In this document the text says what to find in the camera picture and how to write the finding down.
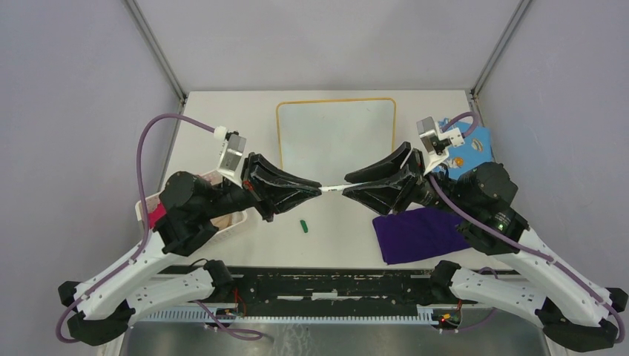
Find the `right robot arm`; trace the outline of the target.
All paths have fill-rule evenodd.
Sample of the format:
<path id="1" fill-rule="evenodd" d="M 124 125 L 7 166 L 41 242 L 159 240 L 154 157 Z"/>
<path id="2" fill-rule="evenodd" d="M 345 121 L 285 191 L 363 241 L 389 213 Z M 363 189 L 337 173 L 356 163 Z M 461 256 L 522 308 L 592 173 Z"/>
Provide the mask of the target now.
<path id="1" fill-rule="evenodd" d="M 433 300 L 456 297 L 509 312 L 575 352 L 622 343 L 627 329 L 620 314 L 628 294 L 588 280 L 540 238 L 512 208 L 518 188 L 502 164 L 483 162 L 452 179 L 448 156 L 444 143 L 417 149 L 405 142 L 386 158 L 348 173 L 343 195 L 381 215 L 400 213 L 413 203 L 456 214 L 457 229 L 472 248 L 527 280 L 517 286 L 442 261 L 428 283 Z"/>

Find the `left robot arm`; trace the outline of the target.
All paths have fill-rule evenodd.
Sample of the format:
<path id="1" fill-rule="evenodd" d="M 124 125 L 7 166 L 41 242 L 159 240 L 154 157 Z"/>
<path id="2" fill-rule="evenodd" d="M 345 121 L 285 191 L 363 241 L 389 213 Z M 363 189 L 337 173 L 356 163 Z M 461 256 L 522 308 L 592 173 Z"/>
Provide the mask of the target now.
<path id="1" fill-rule="evenodd" d="M 321 184 L 281 171 L 250 154 L 235 177 L 219 183 L 178 171 L 159 194 L 165 212 L 144 225 L 135 249 L 85 282 L 67 281 L 58 292 L 65 311 L 56 326 L 64 343 L 100 346 L 122 335 L 145 315 L 188 301 L 224 302 L 234 281 L 225 263 L 204 266 L 162 283 L 150 279 L 194 254 L 215 237 L 214 219 L 254 208 L 266 222 L 321 195 Z"/>

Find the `yellow framed whiteboard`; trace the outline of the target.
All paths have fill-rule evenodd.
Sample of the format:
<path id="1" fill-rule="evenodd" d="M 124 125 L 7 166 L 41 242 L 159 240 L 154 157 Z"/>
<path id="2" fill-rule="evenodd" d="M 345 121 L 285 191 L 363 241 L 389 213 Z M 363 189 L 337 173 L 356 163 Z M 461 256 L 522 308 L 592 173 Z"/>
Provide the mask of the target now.
<path id="1" fill-rule="evenodd" d="M 391 98 L 281 102 L 280 167 L 324 186 L 343 184 L 347 173 L 394 150 L 396 113 Z"/>

